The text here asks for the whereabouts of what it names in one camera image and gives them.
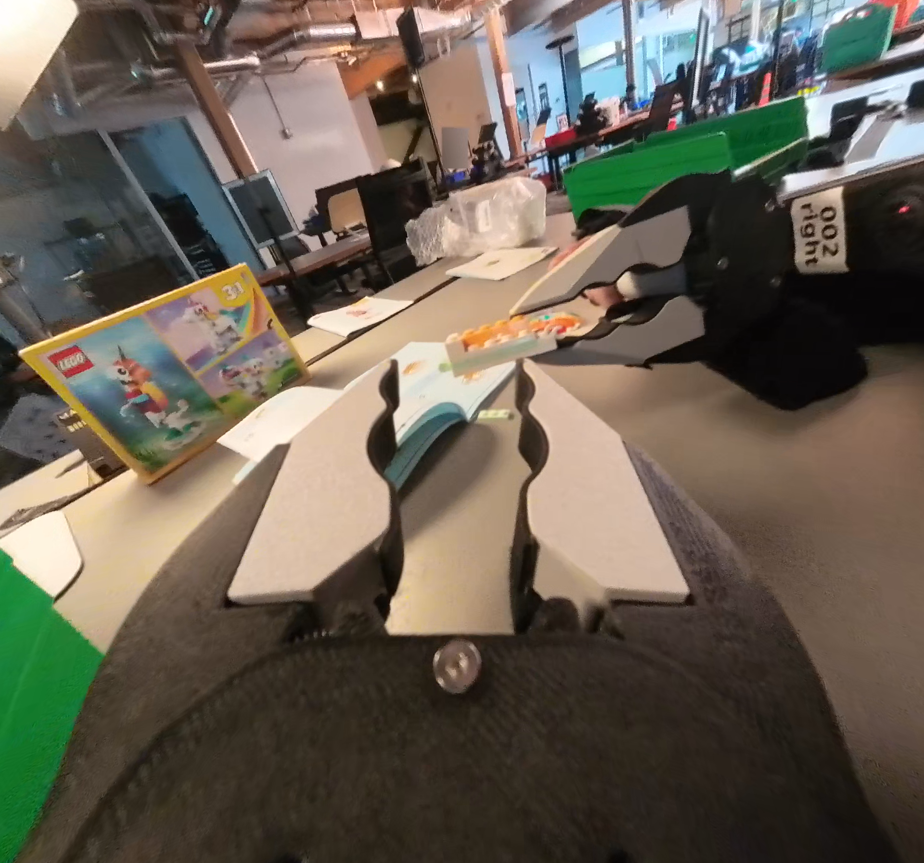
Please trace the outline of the grey monitor on stand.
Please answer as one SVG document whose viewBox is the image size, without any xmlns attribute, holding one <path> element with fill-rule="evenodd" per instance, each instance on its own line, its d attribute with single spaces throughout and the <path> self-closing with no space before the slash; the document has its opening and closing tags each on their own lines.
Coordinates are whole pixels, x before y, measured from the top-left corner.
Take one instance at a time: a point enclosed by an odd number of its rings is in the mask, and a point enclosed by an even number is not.
<svg viewBox="0 0 924 863">
<path fill-rule="evenodd" d="M 222 190 L 254 247 L 268 248 L 298 234 L 298 225 L 270 169 L 225 182 Z"/>
</svg>

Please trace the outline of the white booklet with orange print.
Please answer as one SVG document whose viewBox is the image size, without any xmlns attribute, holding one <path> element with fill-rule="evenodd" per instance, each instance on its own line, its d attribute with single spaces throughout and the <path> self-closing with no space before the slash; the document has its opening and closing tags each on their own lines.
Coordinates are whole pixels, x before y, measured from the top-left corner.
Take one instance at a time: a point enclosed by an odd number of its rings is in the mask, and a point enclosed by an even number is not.
<svg viewBox="0 0 924 863">
<path fill-rule="evenodd" d="M 413 300 L 391 300 L 366 296 L 342 308 L 311 316 L 307 325 L 340 338 L 378 326 L 380 323 L 407 310 Z"/>
</svg>

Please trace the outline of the white and orange Lego assembly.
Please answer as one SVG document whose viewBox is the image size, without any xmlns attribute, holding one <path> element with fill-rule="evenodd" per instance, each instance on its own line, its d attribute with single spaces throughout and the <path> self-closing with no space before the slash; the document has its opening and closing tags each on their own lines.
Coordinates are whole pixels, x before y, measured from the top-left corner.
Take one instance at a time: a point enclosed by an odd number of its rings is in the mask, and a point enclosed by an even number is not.
<svg viewBox="0 0 924 863">
<path fill-rule="evenodd" d="M 558 338 L 553 335 L 531 336 L 503 342 L 491 349 L 466 352 L 461 342 L 462 335 L 445 338 L 444 349 L 449 371 L 456 377 L 468 376 L 498 365 L 537 356 L 557 349 Z"/>
</svg>

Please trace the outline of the brown wooden table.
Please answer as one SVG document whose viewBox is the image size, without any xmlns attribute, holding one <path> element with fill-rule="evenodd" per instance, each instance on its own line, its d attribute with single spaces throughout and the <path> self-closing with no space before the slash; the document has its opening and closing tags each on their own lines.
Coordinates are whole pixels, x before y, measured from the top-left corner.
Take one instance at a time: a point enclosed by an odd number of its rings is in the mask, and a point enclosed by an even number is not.
<svg viewBox="0 0 924 863">
<path fill-rule="evenodd" d="M 257 282 L 264 288 L 284 288 L 305 303 L 313 297 L 308 287 L 308 278 L 324 270 L 336 267 L 366 256 L 373 256 L 372 239 L 368 233 L 359 233 L 335 241 L 316 251 L 294 258 L 284 257 L 279 263 L 257 275 Z"/>
</svg>

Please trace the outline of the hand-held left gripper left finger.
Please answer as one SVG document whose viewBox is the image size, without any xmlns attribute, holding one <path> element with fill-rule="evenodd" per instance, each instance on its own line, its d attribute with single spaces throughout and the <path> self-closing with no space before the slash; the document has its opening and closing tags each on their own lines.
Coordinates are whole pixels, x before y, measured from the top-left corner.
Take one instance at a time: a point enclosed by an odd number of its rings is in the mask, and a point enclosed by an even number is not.
<svg viewBox="0 0 924 863">
<path fill-rule="evenodd" d="M 365 373 L 285 446 L 227 590 L 231 603 L 342 602 L 390 612 L 404 562 L 398 493 L 398 364 Z"/>
</svg>

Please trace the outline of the light blue instruction booklet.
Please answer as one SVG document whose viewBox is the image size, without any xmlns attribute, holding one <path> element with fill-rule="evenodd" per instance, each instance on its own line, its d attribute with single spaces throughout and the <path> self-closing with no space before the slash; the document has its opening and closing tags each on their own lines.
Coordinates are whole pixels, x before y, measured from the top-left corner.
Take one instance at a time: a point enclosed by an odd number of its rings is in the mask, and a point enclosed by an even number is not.
<svg viewBox="0 0 924 863">
<path fill-rule="evenodd" d="M 393 358 L 398 366 L 397 451 L 385 476 L 400 490 L 440 436 L 472 422 L 488 406 L 514 373 L 514 362 L 456 376 L 444 346 L 436 342 L 411 342 Z"/>
</svg>

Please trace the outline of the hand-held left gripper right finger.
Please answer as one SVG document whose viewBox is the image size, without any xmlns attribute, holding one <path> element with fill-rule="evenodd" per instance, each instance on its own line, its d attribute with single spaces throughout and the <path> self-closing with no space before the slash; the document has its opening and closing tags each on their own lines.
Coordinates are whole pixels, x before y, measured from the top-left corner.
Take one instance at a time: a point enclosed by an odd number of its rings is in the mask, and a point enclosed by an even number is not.
<svg viewBox="0 0 924 863">
<path fill-rule="evenodd" d="M 621 435 L 531 361 L 517 364 L 518 452 L 529 472 L 514 522 L 514 619 L 571 603 L 676 605 L 689 587 Z"/>
</svg>

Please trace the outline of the bubble wrap bag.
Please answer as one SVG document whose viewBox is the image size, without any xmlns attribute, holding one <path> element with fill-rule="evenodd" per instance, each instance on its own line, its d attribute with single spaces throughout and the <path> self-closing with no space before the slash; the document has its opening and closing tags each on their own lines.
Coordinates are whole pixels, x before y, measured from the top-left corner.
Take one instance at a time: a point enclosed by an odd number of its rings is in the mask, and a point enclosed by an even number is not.
<svg viewBox="0 0 924 863">
<path fill-rule="evenodd" d="M 419 267 L 450 257 L 515 249 L 546 230 L 544 184 L 510 176 L 451 192 L 406 224 L 407 246 Z"/>
</svg>

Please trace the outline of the orange arch lego brick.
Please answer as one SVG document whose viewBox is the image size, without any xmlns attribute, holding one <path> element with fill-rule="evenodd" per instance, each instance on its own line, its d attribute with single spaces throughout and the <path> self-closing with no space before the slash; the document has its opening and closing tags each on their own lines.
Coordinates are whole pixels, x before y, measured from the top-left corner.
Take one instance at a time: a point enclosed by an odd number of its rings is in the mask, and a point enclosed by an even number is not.
<svg viewBox="0 0 924 863">
<path fill-rule="evenodd" d="M 491 349 L 503 342 L 518 340 L 531 336 L 536 330 L 531 321 L 524 317 L 516 317 L 498 321 L 491 325 L 470 328 L 463 332 L 461 342 L 466 352 L 480 349 Z"/>
</svg>

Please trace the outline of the person's right forearm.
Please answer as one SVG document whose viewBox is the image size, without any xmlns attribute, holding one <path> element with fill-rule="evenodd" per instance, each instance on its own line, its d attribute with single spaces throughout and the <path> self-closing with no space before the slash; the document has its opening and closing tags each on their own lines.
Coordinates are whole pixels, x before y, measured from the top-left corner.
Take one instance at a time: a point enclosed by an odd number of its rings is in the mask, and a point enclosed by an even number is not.
<svg viewBox="0 0 924 863">
<path fill-rule="evenodd" d="M 921 276 L 796 277 L 775 311 L 703 362 L 769 406 L 799 410 L 864 381 L 865 349 L 922 338 Z"/>
</svg>

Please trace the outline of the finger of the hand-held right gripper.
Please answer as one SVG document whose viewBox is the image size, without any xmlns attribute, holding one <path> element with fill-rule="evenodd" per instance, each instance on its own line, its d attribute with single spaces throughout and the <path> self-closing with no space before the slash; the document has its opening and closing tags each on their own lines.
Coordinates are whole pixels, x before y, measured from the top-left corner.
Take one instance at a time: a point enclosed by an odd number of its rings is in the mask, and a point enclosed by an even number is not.
<svg viewBox="0 0 924 863">
<path fill-rule="evenodd" d="M 569 302 L 586 291 L 615 287 L 622 279 L 644 287 L 679 285 L 680 264 L 691 235 L 688 216 L 654 216 L 613 225 L 589 237 L 539 278 L 510 308 L 531 314 Z"/>
<path fill-rule="evenodd" d="M 634 311 L 616 309 L 615 318 L 586 299 L 553 310 L 575 313 L 583 324 L 538 356 L 538 363 L 552 366 L 643 367 L 706 333 L 703 309 L 687 296 L 646 297 Z"/>
</svg>

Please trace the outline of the black cabinet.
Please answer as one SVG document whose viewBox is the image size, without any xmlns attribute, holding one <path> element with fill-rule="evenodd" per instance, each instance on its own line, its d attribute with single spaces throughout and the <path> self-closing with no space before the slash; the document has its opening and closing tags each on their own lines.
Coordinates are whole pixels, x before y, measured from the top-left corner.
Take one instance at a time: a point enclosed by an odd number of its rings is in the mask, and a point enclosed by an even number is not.
<svg viewBox="0 0 924 863">
<path fill-rule="evenodd" d="M 427 163 L 416 158 L 356 180 L 372 253 L 390 285 L 396 283 L 386 252 L 406 247 L 407 224 L 433 207 L 434 191 Z"/>
</svg>

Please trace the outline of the green storage crate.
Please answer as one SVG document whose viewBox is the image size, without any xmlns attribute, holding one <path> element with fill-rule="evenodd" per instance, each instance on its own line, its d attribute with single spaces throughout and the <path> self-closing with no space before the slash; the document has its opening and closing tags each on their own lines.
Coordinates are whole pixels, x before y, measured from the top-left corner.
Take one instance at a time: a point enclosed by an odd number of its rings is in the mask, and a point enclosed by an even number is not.
<svg viewBox="0 0 924 863">
<path fill-rule="evenodd" d="M 897 8 L 868 2 L 825 29 L 817 72 L 830 75 L 877 61 L 891 42 Z"/>
</svg>

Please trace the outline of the white studio light panel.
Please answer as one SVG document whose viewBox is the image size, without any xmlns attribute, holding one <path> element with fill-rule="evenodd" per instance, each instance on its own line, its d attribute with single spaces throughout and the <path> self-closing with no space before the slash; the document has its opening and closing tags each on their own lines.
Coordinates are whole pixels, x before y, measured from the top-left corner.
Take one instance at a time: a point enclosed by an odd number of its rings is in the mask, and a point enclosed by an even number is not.
<svg viewBox="0 0 924 863">
<path fill-rule="evenodd" d="M 77 13 L 75 0 L 1 0 L 1 130 L 17 117 Z"/>
</svg>

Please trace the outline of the yellow lego set box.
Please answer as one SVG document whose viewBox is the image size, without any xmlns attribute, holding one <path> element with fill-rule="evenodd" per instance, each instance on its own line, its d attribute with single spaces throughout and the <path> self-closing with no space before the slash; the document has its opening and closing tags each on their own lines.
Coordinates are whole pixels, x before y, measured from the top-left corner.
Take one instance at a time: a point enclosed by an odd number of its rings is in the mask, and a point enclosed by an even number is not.
<svg viewBox="0 0 924 863">
<path fill-rule="evenodd" d="M 309 378 L 245 265 L 34 343 L 19 357 L 146 485 Z"/>
</svg>

